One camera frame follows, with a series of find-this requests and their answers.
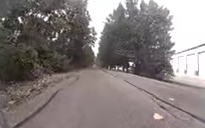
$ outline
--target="building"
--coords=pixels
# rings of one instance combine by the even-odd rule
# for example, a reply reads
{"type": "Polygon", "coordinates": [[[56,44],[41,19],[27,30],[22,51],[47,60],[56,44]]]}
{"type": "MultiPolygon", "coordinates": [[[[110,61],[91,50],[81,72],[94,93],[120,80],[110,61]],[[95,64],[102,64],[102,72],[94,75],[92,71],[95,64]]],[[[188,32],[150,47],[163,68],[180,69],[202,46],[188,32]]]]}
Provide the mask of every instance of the building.
{"type": "Polygon", "coordinates": [[[171,64],[175,74],[205,78],[205,44],[174,54],[171,64]]]}

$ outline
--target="sky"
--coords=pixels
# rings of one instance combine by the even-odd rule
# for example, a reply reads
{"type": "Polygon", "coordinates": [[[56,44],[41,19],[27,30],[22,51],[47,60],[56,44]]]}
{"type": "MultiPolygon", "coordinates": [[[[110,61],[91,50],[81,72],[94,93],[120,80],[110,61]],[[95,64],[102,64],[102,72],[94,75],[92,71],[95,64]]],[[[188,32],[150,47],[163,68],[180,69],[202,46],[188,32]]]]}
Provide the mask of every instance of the sky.
{"type": "MultiPolygon", "coordinates": [[[[171,32],[174,49],[182,51],[205,43],[205,0],[154,0],[170,10],[173,15],[171,32]]],[[[125,0],[89,0],[88,10],[91,15],[91,26],[97,32],[97,42],[93,48],[98,53],[99,37],[103,31],[106,17],[125,0]]]]}

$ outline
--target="asphalt road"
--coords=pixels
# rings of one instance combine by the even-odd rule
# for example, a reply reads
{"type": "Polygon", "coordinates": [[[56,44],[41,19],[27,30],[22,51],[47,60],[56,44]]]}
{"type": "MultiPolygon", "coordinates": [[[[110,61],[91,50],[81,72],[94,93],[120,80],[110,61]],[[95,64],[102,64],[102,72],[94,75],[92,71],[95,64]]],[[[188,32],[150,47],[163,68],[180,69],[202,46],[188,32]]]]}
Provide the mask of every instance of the asphalt road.
{"type": "Polygon", "coordinates": [[[197,117],[205,117],[205,92],[191,90],[130,74],[85,70],[21,127],[205,128],[205,119],[197,117]],[[188,109],[201,112],[194,116],[188,109]],[[163,119],[155,119],[155,113],[163,119]]]}

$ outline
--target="foliage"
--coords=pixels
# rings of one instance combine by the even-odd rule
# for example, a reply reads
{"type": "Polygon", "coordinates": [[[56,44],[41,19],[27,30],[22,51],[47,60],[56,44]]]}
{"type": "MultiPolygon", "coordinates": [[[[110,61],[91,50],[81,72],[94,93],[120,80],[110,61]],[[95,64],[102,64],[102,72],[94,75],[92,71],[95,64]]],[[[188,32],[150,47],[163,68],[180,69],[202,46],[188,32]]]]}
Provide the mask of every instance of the foliage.
{"type": "Polygon", "coordinates": [[[32,80],[91,65],[94,58],[85,48],[91,49],[96,34],[89,27],[87,1],[7,3],[10,10],[0,13],[0,81],[32,80]]]}
{"type": "Polygon", "coordinates": [[[169,77],[174,53],[169,33],[173,29],[172,16],[153,0],[148,4],[142,1],[140,8],[137,5],[137,1],[127,0],[126,9],[120,4],[109,16],[100,41],[100,61],[103,66],[123,66],[123,62],[132,61],[135,74],[156,79],[169,77]],[[117,63],[120,56],[124,59],[117,63]]]}

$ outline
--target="green tree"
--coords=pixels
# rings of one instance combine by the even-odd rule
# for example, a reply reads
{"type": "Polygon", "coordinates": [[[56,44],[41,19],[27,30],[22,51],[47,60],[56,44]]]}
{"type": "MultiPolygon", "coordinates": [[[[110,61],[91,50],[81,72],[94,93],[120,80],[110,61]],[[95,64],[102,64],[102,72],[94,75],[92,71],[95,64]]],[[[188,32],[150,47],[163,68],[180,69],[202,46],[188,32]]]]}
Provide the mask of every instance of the green tree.
{"type": "Polygon", "coordinates": [[[32,80],[91,65],[96,33],[89,27],[87,1],[0,3],[9,9],[0,13],[0,80],[32,80]]]}
{"type": "Polygon", "coordinates": [[[142,1],[140,8],[137,5],[137,0],[127,0],[126,9],[119,5],[108,18],[99,48],[102,66],[133,61],[135,74],[156,79],[169,77],[174,53],[169,34],[173,29],[170,11],[152,0],[148,4],[142,1]]]}

